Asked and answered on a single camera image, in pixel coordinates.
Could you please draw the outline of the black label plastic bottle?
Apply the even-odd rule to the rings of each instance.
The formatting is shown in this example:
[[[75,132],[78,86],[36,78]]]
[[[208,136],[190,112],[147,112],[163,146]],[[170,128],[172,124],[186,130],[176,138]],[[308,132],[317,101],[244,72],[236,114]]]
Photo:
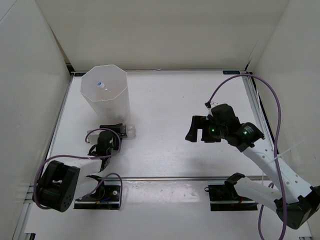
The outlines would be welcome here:
[[[122,138],[133,139],[136,137],[136,127],[133,124],[126,124],[120,127],[120,136]]]

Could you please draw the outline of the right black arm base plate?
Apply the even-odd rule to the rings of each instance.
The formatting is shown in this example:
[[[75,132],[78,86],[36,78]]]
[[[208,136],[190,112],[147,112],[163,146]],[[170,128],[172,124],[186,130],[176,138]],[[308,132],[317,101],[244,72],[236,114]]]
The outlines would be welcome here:
[[[239,195],[233,196],[223,180],[208,181],[203,190],[208,194],[211,212],[258,210],[258,203],[254,200]]]

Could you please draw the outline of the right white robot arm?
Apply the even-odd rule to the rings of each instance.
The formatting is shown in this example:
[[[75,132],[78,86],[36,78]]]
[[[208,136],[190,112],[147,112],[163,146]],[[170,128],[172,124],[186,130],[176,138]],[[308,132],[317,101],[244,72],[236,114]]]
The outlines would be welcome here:
[[[252,160],[273,182],[275,189],[259,185],[242,173],[234,173],[225,180],[224,193],[230,200],[251,199],[274,211],[291,229],[297,230],[320,208],[320,188],[312,186],[292,170],[281,157],[267,149],[264,134],[251,122],[241,123],[233,108],[220,104],[207,116],[194,115],[186,141],[195,143],[198,131],[201,141],[227,141]]]

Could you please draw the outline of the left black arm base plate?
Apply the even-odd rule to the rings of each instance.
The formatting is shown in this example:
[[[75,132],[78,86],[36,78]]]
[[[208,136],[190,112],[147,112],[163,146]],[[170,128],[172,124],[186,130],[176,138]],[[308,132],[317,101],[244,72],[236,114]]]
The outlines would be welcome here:
[[[105,180],[95,193],[81,200],[75,200],[75,210],[119,210],[122,185],[120,180]]]

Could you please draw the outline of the clear unlabelled plastic bottle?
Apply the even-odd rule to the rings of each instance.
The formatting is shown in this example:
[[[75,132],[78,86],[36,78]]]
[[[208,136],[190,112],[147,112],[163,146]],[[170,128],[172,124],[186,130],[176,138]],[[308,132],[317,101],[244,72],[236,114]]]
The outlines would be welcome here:
[[[103,93],[103,94],[110,94],[111,93],[111,90],[103,83],[103,82],[98,82],[97,85],[97,92],[99,94]]]

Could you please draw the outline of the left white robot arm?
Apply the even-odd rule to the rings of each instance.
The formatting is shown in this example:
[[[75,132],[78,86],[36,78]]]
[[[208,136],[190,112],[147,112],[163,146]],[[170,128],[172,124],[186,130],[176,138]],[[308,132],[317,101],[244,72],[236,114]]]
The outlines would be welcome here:
[[[126,126],[100,125],[96,141],[87,132],[85,142],[92,146],[86,156],[60,154],[46,159],[37,170],[33,183],[33,202],[43,210],[65,212],[75,208],[119,210],[122,206],[123,180],[117,173],[101,177],[127,137]]]

